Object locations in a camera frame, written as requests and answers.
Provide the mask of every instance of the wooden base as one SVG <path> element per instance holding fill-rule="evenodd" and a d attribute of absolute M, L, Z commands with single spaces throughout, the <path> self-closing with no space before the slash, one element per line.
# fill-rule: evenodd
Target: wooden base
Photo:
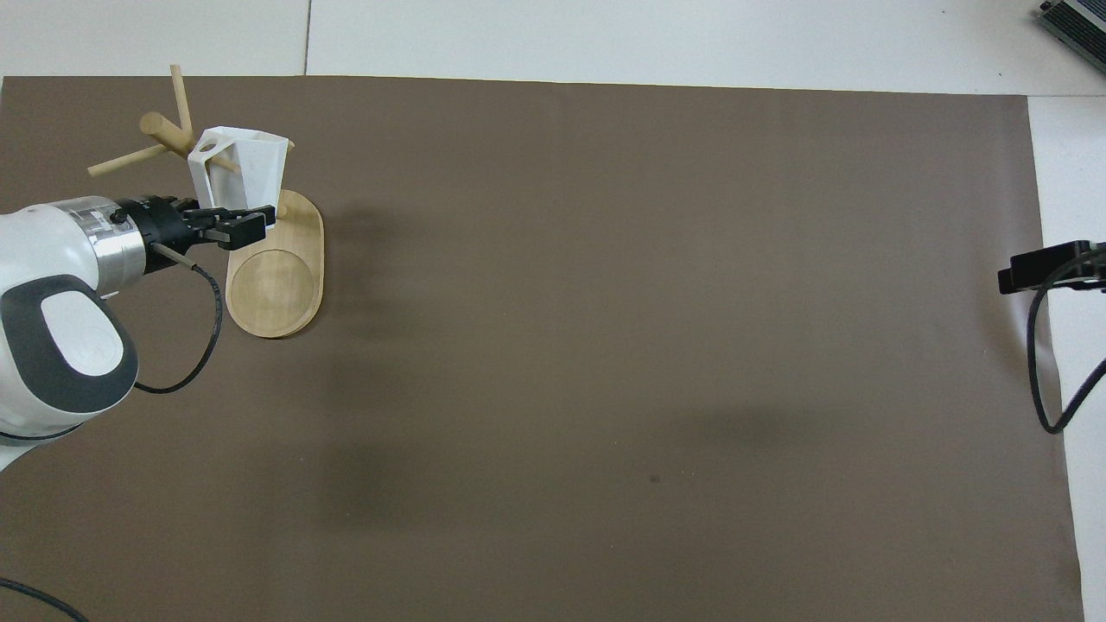
<path fill-rule="evenodd" d="M 231 251 L 227 309 L 246 332 L 265 339 L 306 326 L 323 301 L 323 219 L 310 200 L 281 190 L 265 239 Z"/>

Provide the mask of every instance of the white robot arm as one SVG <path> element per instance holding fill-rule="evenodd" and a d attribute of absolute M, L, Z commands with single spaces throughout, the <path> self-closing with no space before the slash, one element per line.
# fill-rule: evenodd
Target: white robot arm
<path fill-rule="evenodd" d="M 135 346 L 104 298 L 188 263 L 196 243 L 258 241 L 274 218 L 271 206 L 231 211 L 175 197 L 83 197 L 0 216 L 0 469 L 135 385 Z"/>

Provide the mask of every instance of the white floor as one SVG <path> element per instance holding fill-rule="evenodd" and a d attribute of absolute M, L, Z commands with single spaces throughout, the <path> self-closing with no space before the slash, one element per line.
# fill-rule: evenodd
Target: white floor
<path fill-rule="evenodd" d="M 1106 177 L 1096 175 L 1106 160 L 1106 76 L 1032 23 L 1036 3 L 8 1 L 0 4 L 0 80 L 164 75 L 175 62 L 191 75 L 1024 94 L 1032 96 L 1045 242 L 1106 240 L 1098 209 Z M 1106 299 L 1053 298 L 1070 395 L 1106 354 Z M 1092 396 L 1065 443 L 1086 619 L 1106 622 L 1106 395 Z"/>

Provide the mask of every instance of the cable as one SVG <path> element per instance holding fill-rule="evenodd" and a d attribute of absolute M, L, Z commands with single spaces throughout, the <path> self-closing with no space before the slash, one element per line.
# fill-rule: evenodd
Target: cable
<path fill-rule="evenodd" d="M 13 592 L 19 592 L 23 595 L 31 597 L 34 600 L 42 601 L 49 604 L 50 607 L 61 611 L 62 613 L 69 615 L 73 620 L 76 620 L 77 622 L 88 622 L 87 618 L 85 618 L 83 614 L 81 614 L 80 611 L 73 609 L 65 602 L 62 602 L 61 600 L 55 599 L 54 597 L 45 592 L 40 592 L 39 590 L 35 590 L 30 585 L 24 585 L 19 581 L 12 581 L 11 579 L 4 579 L 3 577 L 0 577 L 0 588 L 8 588 Z"/>
<path fill-rule="evenodd" d="M 1106 359 L 1103 359 L 1100 363 L 1091 372 L 1087 380 L 1083 381 L 1079 390 L 1075 392 L 1072 401 L 1064 408 L 1064 412 L 1060 415 L 1060 419 L 1055 424 L 1048 423 L 1048 413 L 1045 412 L 1044 403 L 1041 400 L 1041 379 L 1037 377 L 1036 372 L 1036 317 L 1037 311 L 1041 309 L 1041 302 L 1044 301 L 1044 297 L 1048 293 L 1050 289 L 1056 287 L 1056 281 L 1061 279 L 1068 270 L 1091 261 L 1092 259 L 1097 259 L 1099 257 L 1106 256 L 1106 246 L 1097 248 L 1095 250 L 1084 252 L 1073 257 L 1068 261 L 1065 261 L 1050 273 L 1044 281 L 1041 282 L 1041 288 L 1033 296 L 1033 302 L 1030 303 L 1030 315 L 1025 328 L 1025 339 L 1026 339 L 1026 350 L 1030 367 L 1030 392 L 1033 394 L 1033 407 L 1036 408 L 1037 421 L 1041 422 L 1041 427 L 1045 429 L 1048 434 L 1060 434 L 1067 427 L 1067 424 L 1072 422 L 1072 417 L 1075 416 L 1075 411 L 1079 408 L 1083 401 L 1087 398 L 1091 394 L 1091 390 L 1098 384 L 1098 381 L 1106 375 Z"/>
<path fill-rule="evenodd" d="M 219 331 L 222 330 L 222 292 L 219 291 L 219 283 L 217 283 L 216 280 L 211 278 L 211 274 L 208 274 L 207 271 L 200 268 L 199 265 L 192 263 L 191 269 L 194 272 L 197 272 L 199 276 L 207 279 L 208 283 L 211 286 L 211 291 L 215 293 L 215 326 L 211 328 L 211 339 L 208 340 L 208 346 L 206 350 L 204 350 L 204 355 L 200 356 L 199 363 L 196 363 L 196 366 L 192 367 L 192 371 L 189 372 L 188 375 L 185 376 L 182 381 L 178 382 L 177 384 L 174 384 L 173 386 L 166 386 L 164 388 L 148 386 L 140 382 L 135 382 L 135 388 L 139 391 L 163 395 L 166 393 L 173 393 L 174 391 L 179 391 L 184 388 L 188 383 L 196 380 L 196 376 L 198 376 L 200 372 L 204 370 L 204 366 L 207 365 L 208 359 L 211 357 L 211 353 L 215 352 L 215 344 L 219 341 Z"/>

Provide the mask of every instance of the brown mat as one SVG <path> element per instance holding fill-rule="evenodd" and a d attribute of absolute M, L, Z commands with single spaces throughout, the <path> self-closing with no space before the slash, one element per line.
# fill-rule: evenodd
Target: brown mat
<path fill-rule="evenodd" d="M 1041 242 L 1023 97 L 188 83 L 197 127 L 295 141 L 323 309 L 0 474 L 0 574 L 94 620 L 1082 619 L 995 291 Z M 84 174 L 173 108 L 4 79 L 0 206 L 190 195 Z M 144 382 L 202 351 L 195 274 L 113 307 Z"/>

